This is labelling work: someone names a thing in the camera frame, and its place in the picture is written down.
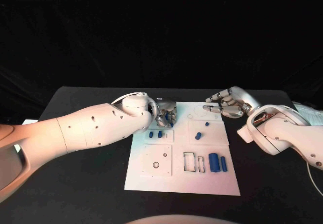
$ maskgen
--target robotic hand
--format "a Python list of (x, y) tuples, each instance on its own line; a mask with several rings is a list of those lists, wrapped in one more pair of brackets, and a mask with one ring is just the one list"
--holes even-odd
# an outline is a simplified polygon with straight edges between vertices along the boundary
[(237, 131), (247, 143), (256, 141), (272, 155), (292, 147), (309, 164), (323, 169), (323, 126), (311, 126), (299, 112), (285, 105), (262, 106), (249, 92), (237, 86), (205, 101), (218, 99), (223, 106), (205, 105), (204, 109), (223, 113), (230, 118), (238, 118), (247, 113), (247, 124)]
[[(38, 168), (74, 151), (106, 146), (143, 133), (152, 122), (172, 128), (176, 102), (136, 92), (112, 104), (29, 125), (0, 125), (0, 202), (12, 195)], [(24, 152), (22, 162), (15, 145)]]

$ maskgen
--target white board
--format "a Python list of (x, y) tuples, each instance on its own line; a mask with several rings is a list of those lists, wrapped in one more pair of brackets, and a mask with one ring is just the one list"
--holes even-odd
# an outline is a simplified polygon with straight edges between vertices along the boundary
[[(234, 164), (230, 151), (230, 143), (225, 132), (225, 125), (220, 114), (202, 109), (205, 102), (178, 102), (178, 123), (172, 129), (159, 127), (156, 121), (149, 130), (133, 136), (132, 154), (127, 170), (126, 190), (145, 190), (162, 192), (181, 192), (197, 194), (236, 195), (240, 196), (240, 187), (236, 177)], [(165, 138), (150, 138), (153, 131), (163, 132)], [(166, 138), (168, 131), (172, 130), (171, 138)], [(195, 139), (197, 133), (202, 133), (200, 140)], [(148, 145), (152, 145), (152, 153), (146, 164), (143, 165), (145, 154), (148, 154)], [(155, 160), (162, 161), (162, 151), (171, 146), (172, 154), (171, 165), (161, 168), (153, 167)], [(194, 153), (197, 171), (185, 171), (184, 153)], [(225, 156), (228, 172), (211, 172), (210, 153), (218, 153)], [(205, 172), (200, 172), (198, 157), (204, 157)]]

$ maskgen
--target blue object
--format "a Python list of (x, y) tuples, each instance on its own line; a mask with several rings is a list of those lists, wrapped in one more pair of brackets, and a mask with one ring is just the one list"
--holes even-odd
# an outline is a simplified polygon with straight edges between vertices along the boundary
[(217, 153), (210, 154), (211, 172), (221, 172), (220, 156)]
[(228, 169), (227, 169), (227, 163), (225, 163), (225, 157), (224, 156), (221, 157), (221, 165), (223, 165), (223, 171), (227, 172)]
[(198, 134), (195, 136), (195, 139), (200, 140), (201, 139), (201, 136), (202, 136), (202, 134), (201, 134), (201, 132), (198, 132)]

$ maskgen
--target black tabletop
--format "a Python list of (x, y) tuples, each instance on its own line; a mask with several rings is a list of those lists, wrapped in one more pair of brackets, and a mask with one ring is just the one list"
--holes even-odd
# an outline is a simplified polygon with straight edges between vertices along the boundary
[[(220, 90), (63, 87), (41, 120), (110, 103), (145, 91), (152, 98), (204, 102)], [(260, 102), (293, 107), (283, 91), (250, 91)], [(47, 163), (0, 203), (0, 223), (126, 223), (143, 217), (189, 214), (238, 223), (322, 223), (323, 197), (293, 149), (269, 155), (237, 130), (247, 121), (223, 118), (241, 196), (125, 190), (132, 136), (109, 146), (74, 152)], [(323, 187), (323, 171), (312, 168)]]

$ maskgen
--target white foam board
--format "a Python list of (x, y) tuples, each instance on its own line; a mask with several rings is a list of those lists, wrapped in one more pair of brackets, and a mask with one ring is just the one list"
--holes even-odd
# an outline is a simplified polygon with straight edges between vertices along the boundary
[[(240, 187), (234, 171), (234, 163), (228, 145), (225, 125), (220, 114), (215, 114), (202, 109), (205, 102), (178, 102), (178, 123), (172, 129), (159, 127), (153, 122), (152, 130), (174, 130), (174, 142), (148, 141), (148, 132), (133, 136), (132, 154), (127, 170), (127, 178), (125, 189), (143, 191), (162, 191), (214, 195), (240, 196)], [(212, 134), (212, 139), (204, 143), (194, 144), (192, 138), (200, 130), (205, 136)], [(146, 145), (172, 146), (172, 175), (143, 175), (143, 155), (148, 152)], [(184, 153), (195, 154), (197, 171), (185, 171)], [(211, 172), (210, 153), (218, 153), (220, 157), (225, 156), (228, 172)], [(198, 157), (204, 157), (205, 173), (200, 172)]]

